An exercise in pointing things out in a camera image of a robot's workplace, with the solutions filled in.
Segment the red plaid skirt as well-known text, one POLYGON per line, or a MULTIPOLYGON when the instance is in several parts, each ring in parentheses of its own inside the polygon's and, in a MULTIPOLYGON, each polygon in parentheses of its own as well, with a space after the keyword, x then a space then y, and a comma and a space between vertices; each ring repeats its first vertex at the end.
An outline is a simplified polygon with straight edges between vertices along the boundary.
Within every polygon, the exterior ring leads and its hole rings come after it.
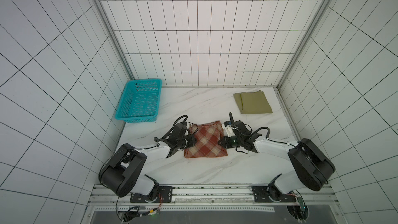
POLYGON ((197 142, 193 147, 184 150, 186 159, 228 156, 227 150, 218 144, 224 137, 224 131, 219 120, 201 125, 191 124, 189 130, 191 133, 196 131, 194 138, 197 142))

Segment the olive green skirt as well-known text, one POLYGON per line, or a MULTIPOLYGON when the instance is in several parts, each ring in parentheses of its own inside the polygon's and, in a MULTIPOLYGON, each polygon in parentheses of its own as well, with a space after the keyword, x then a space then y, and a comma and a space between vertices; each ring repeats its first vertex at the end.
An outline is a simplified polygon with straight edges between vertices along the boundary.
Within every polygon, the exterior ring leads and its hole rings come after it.
POLYGON ((241 114, 272 114, 273 110, 263 91, 234 93, 241 114))

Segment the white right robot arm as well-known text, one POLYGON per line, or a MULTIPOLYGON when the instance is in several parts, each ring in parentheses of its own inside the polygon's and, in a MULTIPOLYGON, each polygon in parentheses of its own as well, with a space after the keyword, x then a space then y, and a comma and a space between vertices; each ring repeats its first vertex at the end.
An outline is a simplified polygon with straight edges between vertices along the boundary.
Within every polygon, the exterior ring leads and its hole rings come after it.
POLYGON ((269 137, 270 128, 260 127, 251 131, 242 121, 235 121, 232 114, 229 116, 230 120, 221 125, 226 137, 218 142, 220 146, 234 148, 237 152, 243 148, 245 154, 269 154, 291 162, 291 172, 275 176, 268 184, 267 193, 272 201, 278 202, 283 195, 301 188, 320 191, 329 183, 336 171, 335 165, 313 141, 301 139, 298 142, 286 142, 272 139, 269 137))

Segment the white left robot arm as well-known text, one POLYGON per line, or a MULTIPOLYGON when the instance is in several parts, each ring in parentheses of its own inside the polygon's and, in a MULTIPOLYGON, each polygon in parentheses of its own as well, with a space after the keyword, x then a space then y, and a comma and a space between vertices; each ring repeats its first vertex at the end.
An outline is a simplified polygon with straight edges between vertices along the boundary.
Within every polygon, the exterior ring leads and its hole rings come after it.
POLYGON ((120 198, 139 194, 148 201, 156 200, 159 183, 144 172, 145 165, 193 147, 198 130, 197 125, 183 121, 173 124, 163 137, 155 137, 154 146, 137 148, 128 143, 121 145, 100 169, 98 181, 120 198))

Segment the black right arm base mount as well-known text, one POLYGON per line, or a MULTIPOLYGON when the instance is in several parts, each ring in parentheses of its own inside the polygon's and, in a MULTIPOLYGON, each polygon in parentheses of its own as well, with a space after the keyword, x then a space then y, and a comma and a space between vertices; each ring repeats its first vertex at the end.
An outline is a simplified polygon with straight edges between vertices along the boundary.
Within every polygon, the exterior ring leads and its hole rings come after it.
POLYGON ((275 181, 281 176, 277 175, 267 186, 252 186, 254 201, 256 203, 295 203, 295 195, 283 194, 275 186, 275 181))

